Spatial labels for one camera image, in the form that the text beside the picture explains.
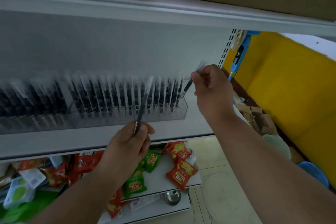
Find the metal bowl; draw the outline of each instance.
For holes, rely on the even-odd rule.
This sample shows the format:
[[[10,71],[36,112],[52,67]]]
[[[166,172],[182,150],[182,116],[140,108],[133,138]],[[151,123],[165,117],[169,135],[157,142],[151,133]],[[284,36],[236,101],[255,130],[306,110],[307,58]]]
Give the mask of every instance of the metal bowl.
[[[164,193],[165,200],[169,205],[177,205],[181,200],[180,190],[171,190]]]

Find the yellow wall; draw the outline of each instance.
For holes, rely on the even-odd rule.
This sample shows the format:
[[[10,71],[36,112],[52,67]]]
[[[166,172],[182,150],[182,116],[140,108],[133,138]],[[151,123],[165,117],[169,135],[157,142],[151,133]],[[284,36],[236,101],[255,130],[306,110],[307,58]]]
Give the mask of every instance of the yellow wall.
[[[230,50],[227,71],[234,55]],[[262,32],[252,37],[235,79],[336,186],[336,62]]]

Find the white shelf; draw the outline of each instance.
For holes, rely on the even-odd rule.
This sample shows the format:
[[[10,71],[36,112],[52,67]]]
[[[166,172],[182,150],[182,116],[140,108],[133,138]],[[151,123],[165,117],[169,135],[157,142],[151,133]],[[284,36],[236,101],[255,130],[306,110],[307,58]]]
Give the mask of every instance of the white shelf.
[[[146,205],[143,208],[140,208],[134,212],[131,211],[129,205],[126,205],[122,208],[122,217],[111,220],[110,216],[107,212],[104,212],[101,216],[98,224],[127,224],[132,222],[138,222],[142,220],[148,220],[156,217],[160,217],[162,215],[181,212],[191,208],[191,203],[189,199],[189,195],[185,192],[181,193],[181,201],[175,205],[170,206],[166,203],[164,198],[154,202],[153,204]]]
[[[147,190],[141,193],[131,194],[130,199],[135,199],[139,197],[144,197],[147,195],[159,194],[166,191],[178,189],[168,178],[166,178],[166,173],[172,170],[174,167],[174,162],[170,154],[164,154],[159,159],[159,163],[153,172],[149,173],[144,171],[143,178],[145,180],[145,186]],[[201,176],[199,172],[191,176],[186,187],[193,187],[202,184]]]
[[[336,36],[336,23],[199,0],[0,0],[0,10]]]
[[[195,86],[185,95],[188,111],[184,120],[150,122],[156,133],[150,136],[152,143],[188,140],[210,136],[213,132],[198,110]],[[78,128],[0,136],[0,162],[35,156],[61,155],[73,152],[103,149],[124,125]]]

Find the blue handheld device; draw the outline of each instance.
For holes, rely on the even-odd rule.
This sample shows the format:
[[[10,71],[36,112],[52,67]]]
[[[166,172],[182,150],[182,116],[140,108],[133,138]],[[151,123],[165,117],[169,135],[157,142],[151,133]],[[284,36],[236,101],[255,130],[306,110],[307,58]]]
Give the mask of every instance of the blue handheld device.
[[[232,80],[233,74],[236,73],[240,67],[240,64],[243,61],[243,58],[245,56],[245,53],[247,52],[247,49],[249,48],[251,36],[252,35],[259,35],[260,31],[253,31],[248,30],[246,33],[246,37],[241,43],[240,47],[237,50],[236,56],[234,57],[233,63],[231,65],[231,73],[229,75],[229,81]]]

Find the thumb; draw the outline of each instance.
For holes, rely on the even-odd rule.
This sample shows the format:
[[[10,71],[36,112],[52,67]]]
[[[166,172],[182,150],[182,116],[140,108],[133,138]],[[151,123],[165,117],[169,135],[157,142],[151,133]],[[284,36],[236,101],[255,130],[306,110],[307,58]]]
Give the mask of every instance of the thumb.
[[[134,146],[138,151],[140,151],[144,141],[146,140],[148,135],[148,128],[145,124],[142,124],[139,128],[138,133],[129,140],[132,146]]]
[[[196,93],[201,93],[207,90],[207,86],[205,85],[203,78],[197,72],[193,72],[191,74],[191,79],[195,84]]]

